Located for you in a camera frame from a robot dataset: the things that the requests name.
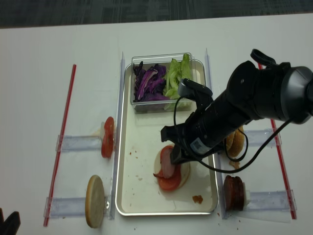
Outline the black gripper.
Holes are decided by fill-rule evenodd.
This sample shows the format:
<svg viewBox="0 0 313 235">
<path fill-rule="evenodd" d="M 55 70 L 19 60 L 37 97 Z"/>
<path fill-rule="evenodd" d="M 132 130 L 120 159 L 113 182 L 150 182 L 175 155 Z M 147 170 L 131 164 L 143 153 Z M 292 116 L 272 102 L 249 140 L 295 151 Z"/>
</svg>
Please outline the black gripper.
<svg viewBox="0 0 313 235">
<path fill-rule="evenodd" d="M 160 134 L 162 142 L 170 141 L 174 144 L 174 148 L 170 154 L 170 161 L 173 165 L 180 165 L 187 162 L 201 163 L 204 158 L 224 150 L 222 142 L 210 148 L 199 137 L 189 143 L 184 124 L 164 126 Z"/>
</svg>

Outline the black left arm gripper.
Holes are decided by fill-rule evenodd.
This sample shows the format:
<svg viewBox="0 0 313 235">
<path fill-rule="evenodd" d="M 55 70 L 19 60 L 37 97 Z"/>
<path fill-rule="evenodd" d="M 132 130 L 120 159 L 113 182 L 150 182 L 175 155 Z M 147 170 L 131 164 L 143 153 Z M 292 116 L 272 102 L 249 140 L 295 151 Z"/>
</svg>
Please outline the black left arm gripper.
<svg viewBox="0 0 313 235">
<path fill-rule="evenodd" d="M 2 208 L 0 208 L 0 235 L 16 235 L 21 224 L 18 211 L 12 212 L 4 219 Z"/>
</svg>

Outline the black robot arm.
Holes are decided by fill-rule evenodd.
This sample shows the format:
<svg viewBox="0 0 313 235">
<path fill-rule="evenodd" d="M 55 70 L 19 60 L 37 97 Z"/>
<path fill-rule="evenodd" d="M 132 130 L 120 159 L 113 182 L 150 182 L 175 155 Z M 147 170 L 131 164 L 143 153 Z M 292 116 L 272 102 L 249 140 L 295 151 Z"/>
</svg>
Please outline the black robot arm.
<svg viewBox="0 0 313 235">
<path fill-rule="evenodd" d="M 232 73 L 217 97 L 189 79 L 182 79 L 178 94 L 196 103 L 196 110 L 182 124 L 165 126 L 161 140 L 171 141 L 174 165 L 199 161 L 222 148 L 224 139 L 253 120 L 270 118 L 302 124 L 313 114 L 313 73 L 307 67 L 277 64 L 261 51 Z"/>
</svg>

